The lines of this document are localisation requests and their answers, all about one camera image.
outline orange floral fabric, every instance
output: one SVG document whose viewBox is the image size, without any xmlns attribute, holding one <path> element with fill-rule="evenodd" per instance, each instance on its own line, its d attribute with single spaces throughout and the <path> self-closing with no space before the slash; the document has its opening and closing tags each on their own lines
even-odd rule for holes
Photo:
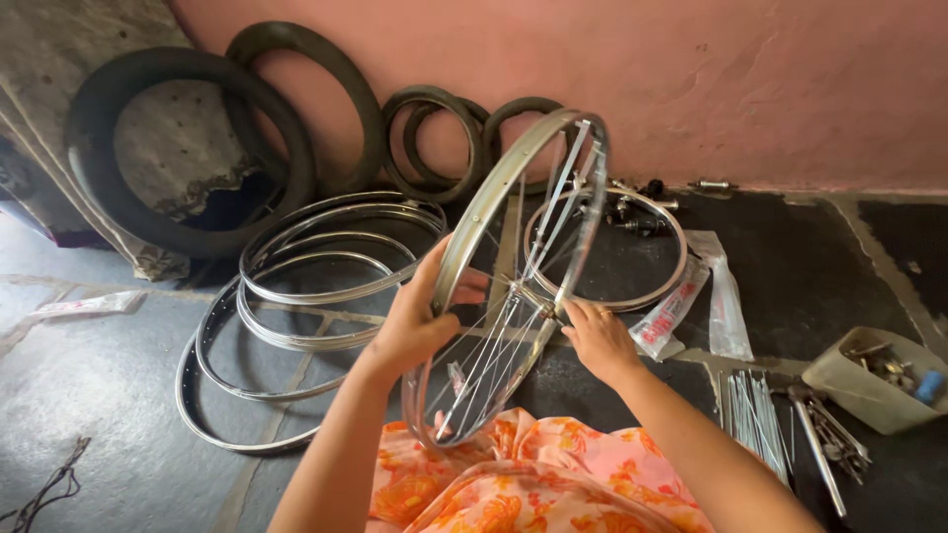
<svg viewBox="0 0 948 533">
<path fill-rule="evenodd" d="M 370 515 L 426 533 L 713 531 L 645 430 L 605 434 L 519 408 L 444 453 L 387 425 Z"/>
</svg>

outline hand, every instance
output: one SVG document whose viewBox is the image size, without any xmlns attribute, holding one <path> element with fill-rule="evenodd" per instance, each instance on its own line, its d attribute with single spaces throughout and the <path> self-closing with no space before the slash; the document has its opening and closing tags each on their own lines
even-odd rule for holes
<svg viewBox="0 0 948 533">
<path fill-rule="evenodd" d="M 563 308 L 574 327 L 563 326 L 563 335 L 573 342 L 579 360 L 604 383 L 615 381 L 629 370 L 646 370 L 635 352 L 635 341 L 626 326 L 600 305 L 563 300 Z"/>
<path fill-rule="evenodd" d="M 356 369 L 391 386 L 411 367 L 431 358 L 458 332 L 460 323 L 453 313 L 435 319 L 431 315 L 434 282 L 451 236 L 441 240 L 418 265 L 411 281 L 398 288 L 389 316 L 378 335 L 362 350 Z M 468 268 L 454 290 L 451 303 L 481 303 L 488 277 Z"/>
</svg>

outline gray stone floor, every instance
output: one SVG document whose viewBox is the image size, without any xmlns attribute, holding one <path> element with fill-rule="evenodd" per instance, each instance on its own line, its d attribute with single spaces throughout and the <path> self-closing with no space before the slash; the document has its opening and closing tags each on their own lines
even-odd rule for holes
<svg viewBox="0 0 948 533">
<path fill-rule="evenodd" d="M 757 355 L 753 368 L 797 376 L 856 325 L 923 341 L 948 357 L 943 314 L 948 307 L 943 237 L 948 200 L 766 193 L 730 199 L 683 193 L 678 198 L 682 225 L 715 230 L 727 251 Z M 460 211 L 450 214 L 456 219 Z M 616 251 L 594 259 L 599 265 L 607 265 L 610 257 L 636 262 L 618 242 L 605 248 Z M 476 263 L 490 269 L 493 258 L 479 257 Z M 0 512 L 29 500 L 82 435 L 92 437 L 76 465 L 82 491 L 41 511 L 35 531 L 265 528 L 300 453 L 261 459 L 217 449 L 188 430 L 174 404 L 181 351 L 234 265 L 204 264 L 196 270 L 189 280 L 149 284 L 133 279 L 114 252 L 58 249 L 0 215 Z M 591 294 L 632 290 L 633 280 L 624 273 L 622 268 L 590 269 L 583 289 Z M 633 278 L 635 283 L 643 279 Z M 131 315 L 24 320 L 44 303 L 128 288 L 148 292 Z M 390 296 L 306 314 L 266 309 L 262 318 L 287 331 L 332 333 L 379 322 Z M 710 284 L 675 331 L 691 349 L 662 364 L 647 362 L 717 420 L 718 374 L 747 365 L 704 351 L 709 298 Z M 634 323 L 641 316 L 628 313 L 624 320 Z M 344 373 L 357 355 L 357 350 L 313 357 L 281 351 L 238 322 L 231 318 L 224 325 L 210 359 L 223 377 L 248 388 L 281 390 L 294 377 L 301 379 L 300 387 L 312 386 Z M 198 379 L 197 397 L 212 430 L 246 443 L 304 432 L 318 425 L 332 400 L 329 394 L 288 408 L 256 404 L 205 378 Z M 606 432 L 637 424 L 563 339 L 552 343 L 510 403 L 537 417 L 575 416 Z M 389 419 L 399 416 L 393 395 Z M 886 437 L 845 413 L 839 416 L 869 445 L 875 461 L 864 487 L 841 482 L 852 529 L 943 527 L 948 420 Z M 275 435 L 266 434 L 268 426 L 277 428 Z M 830 529 L 839 529 L 800 431 L 796 437 L 796 492 Z"/>
</svg>

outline painted wall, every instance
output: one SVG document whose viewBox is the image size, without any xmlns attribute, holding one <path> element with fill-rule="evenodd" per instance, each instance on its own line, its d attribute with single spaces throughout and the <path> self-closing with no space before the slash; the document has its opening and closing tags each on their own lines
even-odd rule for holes
<svg viewBox="0 0 948 533">
<path fill-rule="evenodd" d="M 439 85 L 488 110 L 545 96 L 600 114 L 614 175 L 748 188 L 948 191 L 948 3 L 939 0 L 171 0 L 198 47 L 223 53 L 265 20 L 341 47 L 379 100 Z M 321 67 L 259 63 L 309 121 L 321 164 L 348 167 L 356 111 Z M 461 128 L 421 132 L 460 173 Z M 507 142 L 524 127 L 503 130 Z"/>
</svg>

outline blue object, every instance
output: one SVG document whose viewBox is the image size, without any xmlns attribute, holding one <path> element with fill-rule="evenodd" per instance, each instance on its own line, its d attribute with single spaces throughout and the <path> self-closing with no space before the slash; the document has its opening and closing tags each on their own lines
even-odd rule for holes
<svg viewBox="0 0 948 533">
<path fill-rule="evenodd" d="M 938 392 L 941 384 L 944 383 L 945 376 L 934 370 L 929 370 L 925 377 L 921 379 L 919 389 L 915 391 L 915 399 L 925 405 L 932 405 L 935 401 L 935 394 Z"/>
</svg>

